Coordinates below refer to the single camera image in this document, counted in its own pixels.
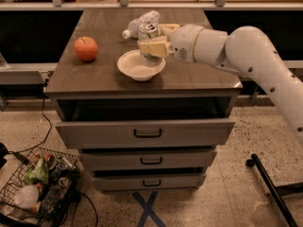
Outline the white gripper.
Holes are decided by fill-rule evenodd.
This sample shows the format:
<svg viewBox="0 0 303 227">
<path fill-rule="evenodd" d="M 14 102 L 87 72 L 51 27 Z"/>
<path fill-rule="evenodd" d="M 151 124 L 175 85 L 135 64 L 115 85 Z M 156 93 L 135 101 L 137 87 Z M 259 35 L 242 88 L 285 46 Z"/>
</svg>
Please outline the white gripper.
<svg viewBox="0 0 303 227">
<path fill-rule="evenodd" d="M 194 63 L 194 47 L 203 26 L 160 24 L 158 28 L 162 36 L 141 44 L 145 53 L 166 58 L 172 49 L 176 60 Z"/>
</svg>

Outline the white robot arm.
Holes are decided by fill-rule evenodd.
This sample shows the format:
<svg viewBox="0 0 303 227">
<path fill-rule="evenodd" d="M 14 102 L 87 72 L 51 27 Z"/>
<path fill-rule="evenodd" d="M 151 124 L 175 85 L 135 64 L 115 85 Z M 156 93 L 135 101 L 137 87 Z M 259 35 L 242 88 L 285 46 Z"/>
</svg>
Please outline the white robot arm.
<svg viewBox="0 0 303 227">
<path fill-rule="evenodd" d="M 140 52 L 178 61 L 203 63 L 247 76 L 271 99 L 293 133 L 303 142 L 303 82 L 285 65 L 260 29 L 242 26 L 232 33 L 185 25 L 164 36 L 138 41 Z"/>
</svg>

